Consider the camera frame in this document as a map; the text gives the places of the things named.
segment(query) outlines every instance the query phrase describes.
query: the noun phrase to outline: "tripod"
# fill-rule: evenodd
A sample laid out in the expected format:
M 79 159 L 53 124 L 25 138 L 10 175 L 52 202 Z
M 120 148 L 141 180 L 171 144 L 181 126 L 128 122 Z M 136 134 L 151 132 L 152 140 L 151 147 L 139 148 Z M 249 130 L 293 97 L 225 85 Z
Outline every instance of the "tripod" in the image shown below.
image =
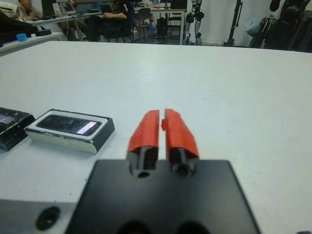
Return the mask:
M 231 31 L 230 31 L 230 36 L 229 36 L 228 42 L 224 43 L 224 46 L 228 46 L 228 47 L 234 46 L 234 43 L 235 43 L 235 40 L 233 38 L 234 31 L 235 31 L 235 28 L 238 27 L 240 13 L 242 12 L 243 4 L 244 3 L 241 0 L 237 0 L 235 11 L 234 11 L 233 23 L 232 23 L 232 27 L 231 27 Z

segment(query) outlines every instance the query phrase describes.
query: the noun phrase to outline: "robot leg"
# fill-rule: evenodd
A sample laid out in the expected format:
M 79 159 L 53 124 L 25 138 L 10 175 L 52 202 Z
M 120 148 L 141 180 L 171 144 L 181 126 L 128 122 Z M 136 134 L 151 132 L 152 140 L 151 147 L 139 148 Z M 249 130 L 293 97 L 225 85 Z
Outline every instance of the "robot leg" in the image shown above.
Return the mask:
M 193 22 L 194 22 L 194 14 L 192 12 L 188 13 L 186 16 L 186 25 L 185 25 L 183 45 L 190 44 L 190 37 L 191 37 L 190 27 L 191 27 L 191 23 Z
M 196 23 L 195 23 L 195 38 L 196 38 L 196 45 L 201 45 L 201 33 L 199 32 L 201 20 L 204 18 L 205 14 L 199 12 L 197 15 Z

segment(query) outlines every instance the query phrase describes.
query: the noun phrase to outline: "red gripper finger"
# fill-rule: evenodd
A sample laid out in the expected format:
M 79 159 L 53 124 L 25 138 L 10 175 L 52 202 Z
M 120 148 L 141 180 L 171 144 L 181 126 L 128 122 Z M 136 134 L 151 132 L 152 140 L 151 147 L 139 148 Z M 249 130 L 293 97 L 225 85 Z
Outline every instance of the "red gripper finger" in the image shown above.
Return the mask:
M 141 147 L 158 148 L 159 110 L 152 110 L 145 114 L 135 133 L 132 135 L 128 152 Z
M 188 159 L 199 158 L 195 139 L 178 112 L 165 109 L 161 127 L 166 131 L 167 159 L 173 148 L 182 148 L 190 152 L 191 154 L 187 154 Z

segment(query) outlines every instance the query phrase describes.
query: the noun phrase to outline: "phone box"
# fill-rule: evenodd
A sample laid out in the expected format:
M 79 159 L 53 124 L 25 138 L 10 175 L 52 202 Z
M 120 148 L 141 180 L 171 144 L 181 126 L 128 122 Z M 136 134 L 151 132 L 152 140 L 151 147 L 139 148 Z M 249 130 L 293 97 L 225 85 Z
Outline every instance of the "phone box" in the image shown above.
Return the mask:
M 0 107 L 0 149 L 9 151 L 26 138 L 24 128 L 34 120 L 30 113 Z
M 25 130 L 32 140 L 96 154 L 115 127 L 109 117 L 51 109 Z

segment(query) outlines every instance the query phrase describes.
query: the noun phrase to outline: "desk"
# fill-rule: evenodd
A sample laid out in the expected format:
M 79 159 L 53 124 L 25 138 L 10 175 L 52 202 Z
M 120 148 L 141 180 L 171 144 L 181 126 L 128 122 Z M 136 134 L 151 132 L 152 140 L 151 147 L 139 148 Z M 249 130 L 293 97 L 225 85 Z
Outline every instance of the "desk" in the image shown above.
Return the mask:
M 51 108 L 108 116 L 116 131 L 97 155 L 29 138 L 1 152 L 0 199 L 77 202 L 97 159 L 124 159 L 144 114 L 159 109 L 163 117 L 173 108 L 202 159 L 232 163 L 263 234 L 312 231 L 311 59 L 249 48 L 68 41 L 1 57 L 1 107 L 35 118 Z M 159 136 L 164 159 L 165 133 Z
M 135 12 L 137 13 L 141 8 L 135 8 Z M 184 21 L 185 21 L 185 11 L 186 9 L 164 9 L 164 8 L 151 8 L 151 13 L 179 13 L 182 14 L 182 20 L 181 20 L 181 27 L 180 27 L 180 45 L 182 45 L 183 42 L 183 34 L 184 34 Z
M 43 26 L 45 24 L 50 24 L 50 23 L 60 23 L 60 22 L 66 22 L 68 20 L 73 20 L 73 17 L 76 20 L 82 20 L 85 18 L 89 18 L 92 15 L 102 15 L 101 12 L 95 12 L 95 13 L 85 13 L 85 14 L 80 14 L 80 15 L 76 15 L 76 16 L 63 16 L 63 17 L 56 17 L 55 19 L 47 19 L 47 20 L 37 20 L 37 21 L 28 21 L 27 23 L 32 24 L 33 26 L 36 26 L 38 28 L 38 30 L 41 30 L 40 26 Z M 75 27 L 78 33 L 78 37 L 79 40 L 83 40 L 82 39 L 82 35 L 80 33 L 79 27 L 77 25 L 77 23 L 75 22 Z
M 61 35 L 62 33 L 52 33 L 50 35 L 42 37 L 31 37 L 28 38 L 27 41 L 23 42 L 19 42 L 17 40 L 7 42 L 3 45 L 3 47 L 0 48 L 0 57 L 50 40 L 55 40 L 57 37 L 60 37 Z
M 82 20 L 85 18 L 89 18 L 92 15 L 101 15 L 101 12 L 96 12 L 96 13 L 86 13 L 78 16 L 63 16 L 63 17 L 56 17 L 55 19 L 47 19 L 47 20 L 37 20 L 37 21 L 27 21 L 27 23 L 32 24 L 33 26 L 43 26 L 45 24 L 49 23 L 60 23 L 60 22 L 66 22 L 68 20 L 72 20 L 74 17 L 77 20 Z

